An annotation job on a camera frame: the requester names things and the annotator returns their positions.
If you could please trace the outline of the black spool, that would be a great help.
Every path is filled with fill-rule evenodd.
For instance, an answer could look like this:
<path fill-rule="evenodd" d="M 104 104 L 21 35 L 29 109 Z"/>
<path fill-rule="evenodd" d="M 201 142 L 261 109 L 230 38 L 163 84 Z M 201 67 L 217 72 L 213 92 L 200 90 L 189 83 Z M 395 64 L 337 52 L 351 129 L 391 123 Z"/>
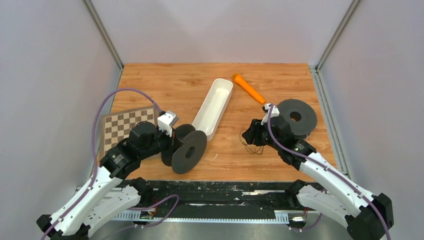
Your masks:
<path fill-rule="evenodd" d="M 161 152 L 162 163 L 171 167 L 179 175 L 191 171 L 202 159 L 206 147 L 207 136 L 196 130 L 191 124 L 182 124 L 175 129 L 176 139 L 171 148 Z"/>
<path fill-rule="evenodd" d="M 279 113 L 289 123 L 297 139 L 305 139 L 316 128 L 317 114 L 306 102 L 299 99 L 286 99 L 277 105 Z"/>

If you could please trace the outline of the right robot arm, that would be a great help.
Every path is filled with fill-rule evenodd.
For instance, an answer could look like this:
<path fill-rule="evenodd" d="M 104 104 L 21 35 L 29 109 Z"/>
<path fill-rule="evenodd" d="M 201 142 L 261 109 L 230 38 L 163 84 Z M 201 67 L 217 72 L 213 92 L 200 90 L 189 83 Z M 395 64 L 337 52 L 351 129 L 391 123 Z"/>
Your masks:
<path fill-rule="evenodd" d="M 393 205 L 384 193 L 375 195 L 329 164 L 308 142 L 298 139 L 282 116 L 253 119 L 241 135 L 248 145 L 269 146 L 286 164 L 312 177 L 329 193 L 297 180 L 285 195 L 292 209 L 312 208 L 343 226 L 354 240 L 391 239 Z"/>

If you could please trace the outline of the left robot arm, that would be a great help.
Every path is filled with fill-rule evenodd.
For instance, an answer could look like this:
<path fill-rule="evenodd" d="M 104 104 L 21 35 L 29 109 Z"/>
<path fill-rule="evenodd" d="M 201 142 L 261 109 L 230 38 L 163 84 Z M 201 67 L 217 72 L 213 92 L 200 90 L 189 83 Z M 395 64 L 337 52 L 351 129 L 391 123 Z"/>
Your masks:
<path fill-rule="evenodd" d="M 43 232 L 41 238 L 87 240 L 122 211 L 137 204 L 149 206 L 153 193 L 146 189 L 146 181 L 142 178 L 128 184 L 106 202 L 100 201 L 138 169 L 143 160 L 160 154 L 163 160 L 170 161 L 184 145 L 182 136 L 168 124 L 138 123 L 128 137 L 107 151 L 90 179 L 64 206 L 37 219 L 36 224 Z"/>

